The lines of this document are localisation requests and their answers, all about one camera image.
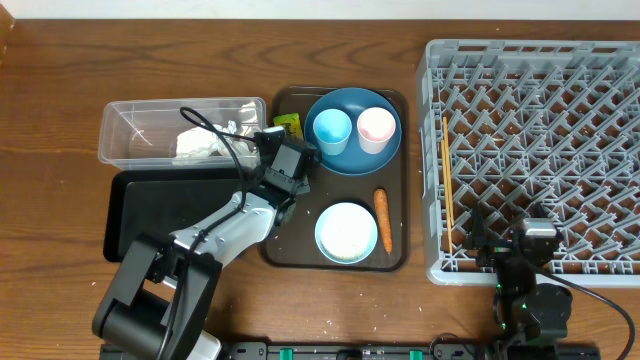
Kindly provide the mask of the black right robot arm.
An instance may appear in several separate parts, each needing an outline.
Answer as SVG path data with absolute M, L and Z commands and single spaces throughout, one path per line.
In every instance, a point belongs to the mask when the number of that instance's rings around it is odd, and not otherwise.
M 573 297 L 562 286 L 540 284 L 536 275 L 559 247 L 562 235 L 543 210 L 509 228 L 507 239 L 493 237 L 481 210 L 472 210 L 464 248 L 476 253 L 475 263 L 497 276 L 494 318 L 503 335 L 479 346 L 475 359 L 558 359 L 555 342 L 568 334 Z

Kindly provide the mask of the yellow green snack wrapper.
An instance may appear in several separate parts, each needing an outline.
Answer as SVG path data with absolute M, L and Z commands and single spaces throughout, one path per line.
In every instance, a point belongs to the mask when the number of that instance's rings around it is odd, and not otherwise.
M 304 139 L 304 134 L 298 113 L 275 116 L 273 118 L 273 123 L 275 126 L 283 127 L 288 136 L 294 137 L 299 140 Z

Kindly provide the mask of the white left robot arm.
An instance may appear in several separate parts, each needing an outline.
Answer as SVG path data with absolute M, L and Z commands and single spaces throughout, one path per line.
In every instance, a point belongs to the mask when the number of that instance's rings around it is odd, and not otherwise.
M 205 328 L 223 268 L 292 216 L 307 173 L 322 159 L 312 144 L 283 140 L 229 202 L 168 235 L 132 241 L 92 321 L 97 337 L 135 359 L 215 359 Z

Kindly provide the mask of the white tissue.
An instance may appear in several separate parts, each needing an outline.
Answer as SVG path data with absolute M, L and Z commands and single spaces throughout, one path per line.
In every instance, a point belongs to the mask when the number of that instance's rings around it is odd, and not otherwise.
M 238 126 L 235 121 L 228 120 L 226 126 L 215 124 L 214 127 L 219 132 L 224 133 L 224 138 L 237 156 L 250 156 L 257 154 L 257 150 L 253 145 L 253 142 L 249 139 L 244 139 L 244 135 L 238 132 Z M 220 138 L 215 134 L 212 135 L 212 143 L 209 146 L 209 151 L 211 155 L 230 157 L 230 152 L 222 143 Z
M 211 131 L 199 127 L 177 136 L 176 158 L 203 158 L 219 150 L 219 139 Z

